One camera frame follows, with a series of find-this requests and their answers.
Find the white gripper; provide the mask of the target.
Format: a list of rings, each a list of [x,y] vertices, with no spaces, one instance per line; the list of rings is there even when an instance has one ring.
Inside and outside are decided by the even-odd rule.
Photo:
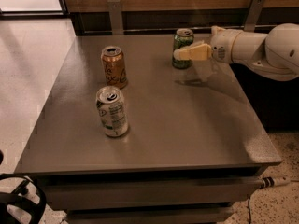
[[[176,49],[174,58],[180,61],[205,61],[212,57],[221,63],[232,63],[232,51],[236,38],[242,30],[224,29],[219,26],[211,27],[210,46],[204,40],[197,41],[190,46]]]

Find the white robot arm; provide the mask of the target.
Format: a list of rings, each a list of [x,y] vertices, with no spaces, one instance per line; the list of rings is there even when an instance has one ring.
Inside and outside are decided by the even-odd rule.
[[[242,64],[262,77],[290,81],[299,76],[299,25],[284,23],[268,34],[213,26],[209,43],[195,42],[175,49],[179,61]]]

